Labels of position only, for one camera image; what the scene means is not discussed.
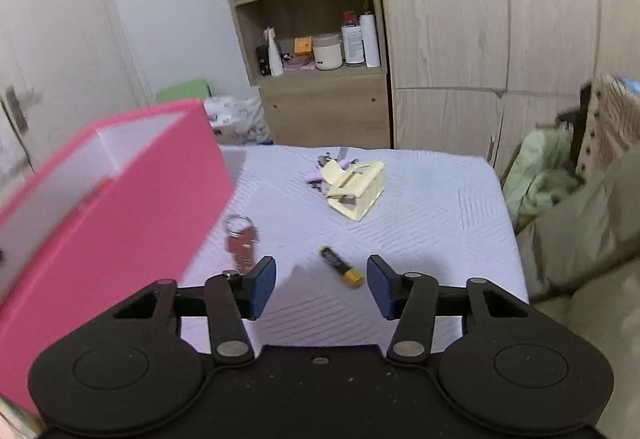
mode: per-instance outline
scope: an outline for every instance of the keychain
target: keychain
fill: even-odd
[[[244,221],[244,228],[235,230],[232,223]],[[225,230],[228,233],[226,250],[234,256],[236,269],[245,275],[255,265],[254,244],[258,242],[258,231],[252,220],[245,215],[230,215],[225,220]]]

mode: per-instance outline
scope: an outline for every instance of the white plastic bag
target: white plastic bag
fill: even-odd
[[[209,124],[220,144],[273,144],[260,96],[213,96],[204,100]]]

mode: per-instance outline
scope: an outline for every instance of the pink box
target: pink box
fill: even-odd
[[[199,101],[89,125],[0,213],[0,393],[57,339],[158,278],[180,278],[233,193]]]

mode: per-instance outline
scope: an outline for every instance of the silver screw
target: silver screw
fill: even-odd
[[[404,340],[394,345],[394,352],[405,358],[415,358],[424,353],[424,345],[413,340]]]
[[[230,340],[220,343],[220,345],[216,347],[216,352],[226,358],[238,358],[249,352],[249,345],[239,340]]]

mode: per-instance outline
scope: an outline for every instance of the mattress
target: mattress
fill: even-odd
[[[385,190],[360,222],[329,207],[303,181],[316,160],[337,148],[223,147],[235,193],[226,215],[252,219],[256,260],[271,255],[277,280],[262,317],[245,321],[256,352],[263,345],[329,346],[377,343],[386,351],[396,322],[380,315],[369,289],[350,289],[319,256],[330,246],[364,274],[369,255],[398,273],[419,271],[441,285],[488,278],[527,300],[509,214],[494,170],[481,158],[430,151],[348,149],[347,159],[385,164]],[[223,221],[215,225],[182,286],[202,285],[234,268]],[[432,351],[462,335],[459,317],[436,319]],[[206,321],[185,318],[182,337],[209,352]]]

